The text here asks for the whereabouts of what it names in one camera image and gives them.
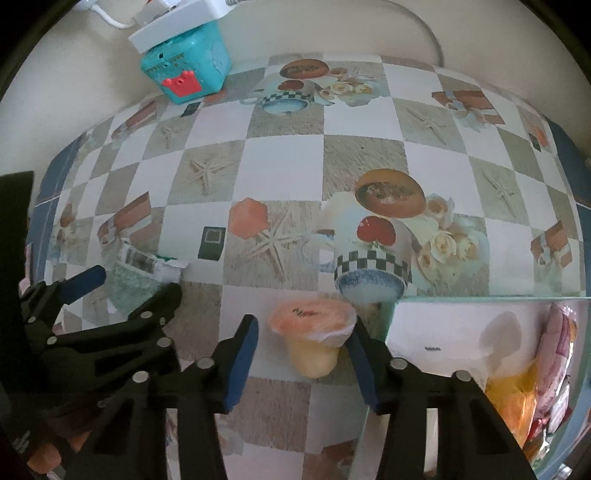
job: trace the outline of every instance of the crumpled wrapper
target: crumpled wrapper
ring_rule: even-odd
[[[536,406],[537,365],[533,361],[523,373],[493,378],[486,385],[486,396],[523,448],[530,432]]]

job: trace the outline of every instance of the white cable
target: white cable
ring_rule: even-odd
[[[119,28],[121,30],[125,30],[126,28],[131,28],[135,24],[124,24],[119,23],[117,20],[114,20],[107,12],[105,12],[101,7],[97,4],[94,4],[90,7],[90,10],[93,11],[95,14],[98,14],[105,22],[107,22],[111,27]]]
[[[423,28],[423,30],[427,33],[431,41],[435,46],[435,51],[437,52],[437,66],[444,67],[445,66],[445,56],[443,55],[443,49],[441,47],[441,43],[439,43],[439,39],[435,35],[435,32],[427,25],[421,17],[419,17],[415,12],[410,10],[409,8],[405,7],[404,5],[400,5],[392,0],[379,0],[381,2],[385,2],[387,4],[393,5],[398,7],[399,9],[403,10],[409,17],[415,19]]]

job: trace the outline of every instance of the teacup print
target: teacup print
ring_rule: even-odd
[[[258,104],[273,115],[299,112],[311,103],[330,106],[338,101],[354,107],[387,96],[384,82],[359,69],[330,68],[321,60],[300,59],[267,75],[240,102]]]
[[[396,301],[411,281],[413,235],[401,221],[375,215],[351,192],[336,193],[308,237],[334,252],[335,286],[355,304]],[[320,266],[322,271],[328,265]]]

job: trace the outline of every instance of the metal screw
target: metal screw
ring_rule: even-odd
[[[169,347],[172,344],[172,340],[168,337],[162,337],[160,339],[158,339],[158,342],[156,342],[156,345],[158,345],[160,348],[166,348]]]
[[[150,375],[148,372],[144,370],[140,370],[139,372],[134,373],[134,376],[131,377],[135,383],[144,383],[147,379],[149,379]]]
[[[470,375],[470,373],[466,372],[465,370],[458,370],[456,372],[456,377],[458,380],[461,380],[463,382],[469,382],[470,380],[472,380],[472,376]]]
[[[197,360],[197,367],[201,370],[207,370],[208,368],[213,367],[215,364],[216,363],[213,360],[213,358],[210,358],[208,356],[204,356],[203,358]]]
[[[392,358],[390,366],[395,370],[404,370],[408,366],[408,362],[404,358]]]

